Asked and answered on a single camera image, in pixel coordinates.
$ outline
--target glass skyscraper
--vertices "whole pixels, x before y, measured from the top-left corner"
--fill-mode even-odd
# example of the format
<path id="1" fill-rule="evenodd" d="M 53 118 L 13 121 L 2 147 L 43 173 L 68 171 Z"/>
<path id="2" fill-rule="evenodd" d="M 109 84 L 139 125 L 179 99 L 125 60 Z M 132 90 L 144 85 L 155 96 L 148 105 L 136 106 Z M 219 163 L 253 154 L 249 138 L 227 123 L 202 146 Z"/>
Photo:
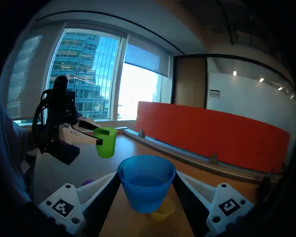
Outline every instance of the glass skyscraper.
<path id="1" fill-rule="evenodd" d="M 78 112 L 93 119 L 109 119 L 112 81 L 120 38 L 106 33 L 66 29 L 52 63 L 48 89 L 60 75 L 75 91 Z"/>

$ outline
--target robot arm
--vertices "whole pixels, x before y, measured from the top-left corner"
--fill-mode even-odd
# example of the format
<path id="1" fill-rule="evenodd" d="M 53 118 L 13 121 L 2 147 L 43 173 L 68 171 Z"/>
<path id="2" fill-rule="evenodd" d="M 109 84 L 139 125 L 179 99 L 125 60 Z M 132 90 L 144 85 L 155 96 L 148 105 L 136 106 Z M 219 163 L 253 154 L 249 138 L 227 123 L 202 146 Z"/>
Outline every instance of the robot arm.
<path id="1" fill-rule="evenodd" d="M 33 118 L 32 133 L 34 142 L 42 154 L 47 152 L 70 165 L 80 154 L 80 149 L 74 146 L 74 143 L 102 145 L 103 140 L 77 129 L 77 125 L 88 130 L 101 126 L 90 118 L 82 117 L 82 114 L 76 111 L 75 93 L 67 92 L 67 85 L 68 79 L 59 76 L 54 82 L 54 88 L 42 93 Z M 42 120 L 44 109 L 48 109 L 46 124 L 43 124 Z M 98 132 L 109 135 L 109 131 L 104 129 Z"/>

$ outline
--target wall sign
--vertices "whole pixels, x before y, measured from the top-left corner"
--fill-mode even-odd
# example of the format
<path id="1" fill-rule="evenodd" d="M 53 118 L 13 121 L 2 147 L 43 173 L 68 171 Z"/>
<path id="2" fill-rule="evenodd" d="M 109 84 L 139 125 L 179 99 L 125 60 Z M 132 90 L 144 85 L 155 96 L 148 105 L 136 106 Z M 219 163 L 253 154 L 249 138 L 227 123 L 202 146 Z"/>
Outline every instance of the wall sign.
<path id="1" fill-rule="evenodd" d="M 220 97 L 220 91 L 219 90 L 210 90 L 210 97 Z"/>

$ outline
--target orange divider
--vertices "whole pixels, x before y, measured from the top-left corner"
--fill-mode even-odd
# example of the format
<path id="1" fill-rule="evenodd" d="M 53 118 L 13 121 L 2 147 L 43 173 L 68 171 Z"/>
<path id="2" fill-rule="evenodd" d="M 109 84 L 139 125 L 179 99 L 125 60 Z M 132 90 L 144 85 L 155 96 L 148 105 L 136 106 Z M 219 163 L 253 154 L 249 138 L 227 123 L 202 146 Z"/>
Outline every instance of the orange divider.
<path id="1" fill-rule="evenodd" d="M 238 115 L 184 105 L 139 102 L 136 131 L 222 162 L 263 172 L 281 170 L 289 133 Z"/>

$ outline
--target table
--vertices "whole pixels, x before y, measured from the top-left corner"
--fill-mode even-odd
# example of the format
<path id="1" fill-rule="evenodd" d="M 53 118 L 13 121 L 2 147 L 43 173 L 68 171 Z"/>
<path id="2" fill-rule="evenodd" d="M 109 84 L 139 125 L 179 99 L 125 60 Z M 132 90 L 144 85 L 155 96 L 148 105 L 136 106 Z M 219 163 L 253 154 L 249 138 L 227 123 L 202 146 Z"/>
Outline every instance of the table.
<path id="1" fill-rule="evenodd" d="M 177 170 L 214 187 L 222 182 L 226 182 L 238 190 L 250 202 L 256 203 L 255 190 L 257 184 L 232 180 L 189 166 L 148 148 L 123 134 L 117 135 L 115 154 L 110 159 L 100 158 L 95 145 L 75 145 L 80 147 L 81 153 L 69 166 L 46 153 L 37 156 L 34 172 L 34 201 L 37 205 L 63 184 L 71 183 L 78 188 L 83 181 L 101 178 L 116 170 L 124 159 L 135 155 L 164 157 L 170 160 Z"/>
<path id="2" fill-rule="evenodd" d="M 150 214 L 138 213 L 131 208 L 120 185 L 99 236 L 193 236 L 172 185 L 166 196 L 174 202 L 176 210 L 166 220 L 156 222 Z"/>

